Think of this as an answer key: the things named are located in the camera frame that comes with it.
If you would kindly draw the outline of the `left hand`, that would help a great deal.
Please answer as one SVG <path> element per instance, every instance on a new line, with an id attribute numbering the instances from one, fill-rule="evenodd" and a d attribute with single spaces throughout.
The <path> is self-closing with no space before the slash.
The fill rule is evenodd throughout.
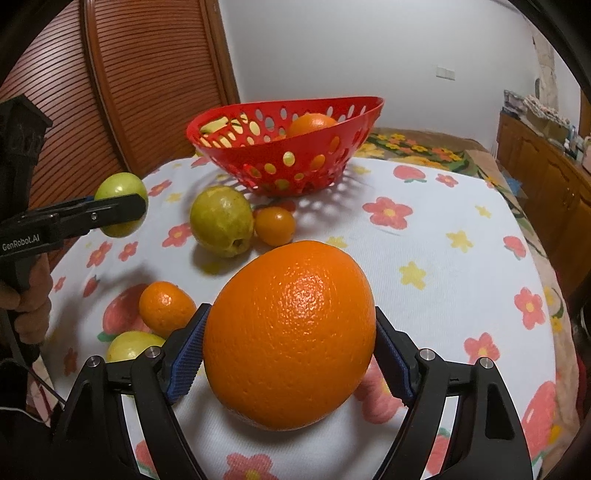
<path id="1" fill-rule="evenodd" d="M 24 344 L 39 344 L 45 338 L 49 327 L 49 294 L 52 287 L 53 280 L 46 254 L 42 254 L 32 267 L 28 290 L 17 293 L 4 283 L 1 284 L 1 308 L 18 313 L 14 327 Z"/>

